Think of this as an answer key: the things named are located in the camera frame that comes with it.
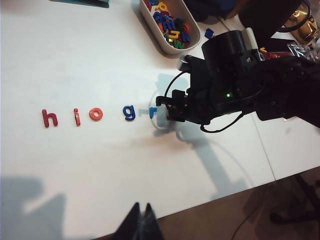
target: blue letter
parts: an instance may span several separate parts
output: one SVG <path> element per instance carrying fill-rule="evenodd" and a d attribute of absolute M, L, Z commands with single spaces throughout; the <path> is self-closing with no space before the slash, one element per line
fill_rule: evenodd
<path fill-rule="evenodd" d="M 150 109 L 149 109 L 149 116 L 150 116 L 151 119 L 154 117 L 155 112 L 156 112 L 157 110 L 158 110 L 157 107 L 150 107 Z"/>
<path fill-rule="evenodd" d="M 123 114 L 125 115 L 125 120 L 127 120 L 127 121 L 133 121 L 133 120 L 135 120 L 135 118 L 136 118 L 136 113 L 135 113 L 135 109 L 134 109 L 134 106 L 133 106 L 133 105 L 131 105 L 131 106 L 124 106 L 122 111 L 123 111 Z"/>

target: white tabletop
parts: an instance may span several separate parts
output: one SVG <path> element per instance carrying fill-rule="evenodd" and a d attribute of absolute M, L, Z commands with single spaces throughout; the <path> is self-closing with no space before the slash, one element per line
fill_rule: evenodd
<path fill-rule="evenodd" d="M 204 43 L 208 25 L 199 26 Z M 154 41 L 137 0 L 109 9 L 1 1 L 3 239 L 92 239 L 114 232 L 135 202 L 162 217 L 274 181 L 251 115 L 219 134 L 168 125 L 163 108 L 150 120 L 155 97 L 179 73 L 178 59 Z M 201 45 L 190 54 L 202 58 Z M 126 105 L 133 122 L 124 120 Z M 98 122 L 93 107 L 103 111 Z M 57 127 L 44 127 L 42 109 L 57 115 Z"/>

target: teal object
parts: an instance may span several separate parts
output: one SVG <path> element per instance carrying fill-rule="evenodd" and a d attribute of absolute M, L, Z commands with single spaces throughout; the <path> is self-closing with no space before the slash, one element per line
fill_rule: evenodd
<path fill-rule="evenodd" d="M 109 0 L 50 0 L 67 4 L 80 4 L 93 7 L 109 8 Z"/>

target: magnetic letter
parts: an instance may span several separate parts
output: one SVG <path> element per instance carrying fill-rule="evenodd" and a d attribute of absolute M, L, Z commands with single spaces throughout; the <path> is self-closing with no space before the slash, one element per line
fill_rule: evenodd
<path fill-rule="evenodd" d="M 189 43 L 190 43 L 190 38 L 189 38 L 189 35 L 188 35 L 188 34 L 186 34 L 186 33 L 183 31 L 183 32 L 181 32 L 181 36 L 182 36 L 182 40 L 183 40 L 184 42 L 189 42 Z"/>
<path fill-rule="evenodd" d="M 163 26 L 163 30 L 167 30 L 169 29 L 170 31 L 173 29 L 173 30 L 176 30 L 176 25 L 175 25 L 175 22 L 174 21 L 163 21 L 162 22 L 162 26 Z"/>
<path fill-rule="evenodd" d="M 125 120 L 127 120 L 127 121 L 133 121 L 133 120 L 135 120 L 135 118 L 136 118 L 136 113 L 135 113 L 135 108 L 134 108 L 133 105 L 131 105 L 131 106 L 124 106 L 123 109 L 122 109 L 122 112 L 123 112 L 123 114 L 125 115 Z"/>
<path fill-rule="evenodd" d="M 54 113 L 47 113 L 46 109 L 42 109 L 42 116 L 43 116 L 44 126 L 46 128 L 49 127 L 49 118 L 52 119 L 52 122 L 53 122 L 54 126 L 58 126 L 58 119 L 57 119 L 57 116 Z"/>
<path fill-rule="evenodd" d="M 179 31 L 171 31 L 169 38 L 170 39 L 178 39 L 180 32 Z"/>
<path fill-rule="evenodd" d="M 180 41 L 173 40 L 173 45 L 176 49 L 184 49 L 185 43 L 181 43 Z"/>
<path fill-rule="evenodd" d="M 102 119 L 103 115 L 104 115 L 104 113 L 98 107 L 94 107 L 89 111 L 89 116 L 94 121 L 99 121 L 100 119 Z"/>
<path fill-rule="evenodd" d="M 156 112 L 157 110 L 158 110 L 157 107 L 150 107 L 150 108 L 149 108 L 149 116 L 150 116 L 151 119 L 154 117 L 155 112 Z"/>
<path fill-rule="evenodd" d="M 74 108 L 73 112 L 74 112 L 75 124 L 79 127 L 81 123 L 80 123 L 80 116 L 78 113 L 78 108 Z"/>
<path fill-rule="evenodd" d="M 161 23 L 162 22 L 162 15 L 158 11 L 154 12 L 153 18 L 157 23 Z"/>
<path fill-rule="evenodd" d="M 165 5 L 162 1 L 155 7 L 155 10 L 160 9 L 161 11 L 167 11 L 167 5 Z"/>

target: red letter i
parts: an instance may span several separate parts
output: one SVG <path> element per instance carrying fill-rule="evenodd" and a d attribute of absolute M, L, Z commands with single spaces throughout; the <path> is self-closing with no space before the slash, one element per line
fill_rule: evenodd
<path fill-rule="evenodd" d="M 80 123 L 78 108 L 73 109 L 73 111 L 74 111 L 75 124 L 79 127 L 81 123 Z"/>

